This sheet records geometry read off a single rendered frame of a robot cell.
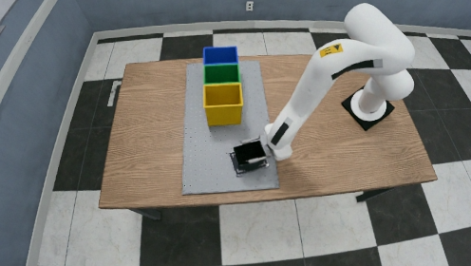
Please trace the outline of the yellow recycle bin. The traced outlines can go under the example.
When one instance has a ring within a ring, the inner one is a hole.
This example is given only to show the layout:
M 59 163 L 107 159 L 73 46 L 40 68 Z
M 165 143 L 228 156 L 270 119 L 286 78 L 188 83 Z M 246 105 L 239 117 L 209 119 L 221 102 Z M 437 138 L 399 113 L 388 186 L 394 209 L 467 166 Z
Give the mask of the yellow recycle bin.
M 203 86 L 203 108 L 208 126 L 241 124 L 242 106 L 241 83 Z

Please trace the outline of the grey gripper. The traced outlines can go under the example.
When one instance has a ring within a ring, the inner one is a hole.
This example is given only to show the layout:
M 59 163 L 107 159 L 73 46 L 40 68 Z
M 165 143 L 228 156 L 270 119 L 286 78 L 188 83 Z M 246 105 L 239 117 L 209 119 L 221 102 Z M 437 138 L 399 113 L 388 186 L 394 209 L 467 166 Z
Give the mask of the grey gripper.
M 265 126 L 265 129 L 264 129 L 264 134 L 268 135 L 271 128 L 273 126 L 273 123 L 271 124 L 267 124 Z M 259 134 L 258 137 L 255 137 L 255 138 L 251 138 L 251 139 L 248 139 L 248 140 L 245 140 L 245 141 L 242 141 L 241 143 L 242 144 L 246 144 L 246 143 L 251 143 L 252 141 L 254 140 L 258 140 L 260 139 L 260 137 L 263 136 L 263 133 Z M 252 159 L 252 160 L 249 160 L 249 164 L 251 163 L 254 163 L 254 162 L 259 162 L 259 161 L 262 161 L 262 160 L 265 160 L 265 159 L 268 159 L 273 152 L 273 155 L 274 157 L 278 160 L 278 161 L 281 161 L 281 160 L 284 160 L 284 159 L 287 159 L 290 157 L 290 155 L 292 154 L 292 149 L 290 147 L 289 144 L 286 144 L 285 147 L 281 150 L 273 150 L 271 148 L 269 148 L 270 150 L 267 150 L 266 153 L 267 153 L 267 156 L 265 157 L 262 157 L 262 158 L 255 158 L 255 159 Z

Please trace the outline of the blue bin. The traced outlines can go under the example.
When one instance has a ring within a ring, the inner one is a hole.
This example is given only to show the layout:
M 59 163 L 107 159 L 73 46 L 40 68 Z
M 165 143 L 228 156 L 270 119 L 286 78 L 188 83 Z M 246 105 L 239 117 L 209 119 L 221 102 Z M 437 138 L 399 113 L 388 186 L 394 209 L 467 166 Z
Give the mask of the blue bin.
M 205 64 L 205 53 L 207 64 Z M 237 62 L 237 63 L 233 63 Z M 219 63 L 219 64 L 212 64 Z M 238 64 L 237 47 L 204 47 L 203 65 Z

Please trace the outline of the green bin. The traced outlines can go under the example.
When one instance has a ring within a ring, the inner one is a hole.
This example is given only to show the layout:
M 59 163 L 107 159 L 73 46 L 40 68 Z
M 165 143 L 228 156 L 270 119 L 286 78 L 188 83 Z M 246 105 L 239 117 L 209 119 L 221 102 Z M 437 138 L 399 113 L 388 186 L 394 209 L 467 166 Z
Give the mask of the green bin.
M 205 74 L 206 69 L 206 74 Z M 203 85 L 240 84 L 239 64 L 203 66 Z

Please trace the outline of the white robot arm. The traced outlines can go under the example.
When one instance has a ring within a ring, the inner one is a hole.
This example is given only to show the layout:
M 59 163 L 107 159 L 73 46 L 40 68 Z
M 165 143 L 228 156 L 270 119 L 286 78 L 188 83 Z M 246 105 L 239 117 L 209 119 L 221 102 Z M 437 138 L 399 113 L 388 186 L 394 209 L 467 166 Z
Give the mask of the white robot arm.
M 370 4 L 354 7 L 346 16 L 345 29 L 351 40 L 332 41 L 313 54 L 269 134 L 260 137 L 264 146 L 280 150 L 292 144 L 299 128 L 346 72 L 371 76 L 351 100 L 353 113 L 364 121 L 382 117 L 385 100 L 398 101 L 411 93 L 414 82 L 405 69 L 413 62 L 415 50 L 402 32 Z

